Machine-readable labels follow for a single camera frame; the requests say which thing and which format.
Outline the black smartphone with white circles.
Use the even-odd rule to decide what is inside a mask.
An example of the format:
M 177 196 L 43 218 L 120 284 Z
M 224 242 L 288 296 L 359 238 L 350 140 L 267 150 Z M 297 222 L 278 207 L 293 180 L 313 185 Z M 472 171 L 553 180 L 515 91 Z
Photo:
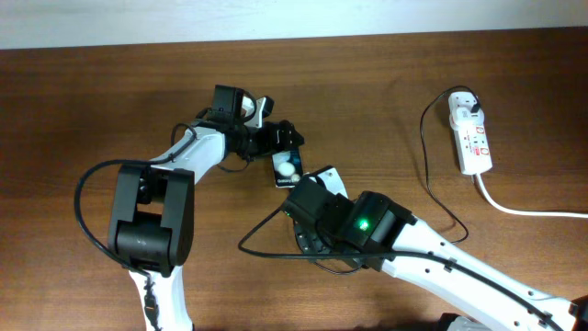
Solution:
M 277 188 L 293 188 L 303 176 L 299 149 L 273 154 L 272 166 Z

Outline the white power strip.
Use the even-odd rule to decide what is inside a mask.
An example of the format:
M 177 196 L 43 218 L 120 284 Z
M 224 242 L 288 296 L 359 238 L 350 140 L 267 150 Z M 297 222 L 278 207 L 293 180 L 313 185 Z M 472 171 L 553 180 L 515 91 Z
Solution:
M 463 175 L 474 176 L 492 168 L 491 153 L 484 122 L 482 125 L 471 126 L 460 131 L 453 130 L 453 132 L 459 167 Z

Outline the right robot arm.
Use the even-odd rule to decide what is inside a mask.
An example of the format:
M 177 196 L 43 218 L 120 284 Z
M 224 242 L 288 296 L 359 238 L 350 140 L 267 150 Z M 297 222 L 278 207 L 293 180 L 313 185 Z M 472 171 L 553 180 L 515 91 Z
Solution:
M 432 292 L 491 330 L 584 330 L 587 306 L 533 289 L 451 244 L 387 196 L 350 200 L 303 179 L 281 206 L 336 257 Z

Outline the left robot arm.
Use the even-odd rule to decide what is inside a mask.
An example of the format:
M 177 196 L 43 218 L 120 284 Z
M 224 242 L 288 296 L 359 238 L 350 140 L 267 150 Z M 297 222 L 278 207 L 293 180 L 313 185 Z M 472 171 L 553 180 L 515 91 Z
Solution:
M 107 246 L 134 282 L 148 330 L 191 330 L 183 266 L 195 233 L 195 186 L 229 154 L 245 162 L 291 151 L 304 139 L 287 121 L 268 121 L 271 97 L 217 85 L 212 103 L 170 148 L 143 165 L 128 161 L 118 174 Z

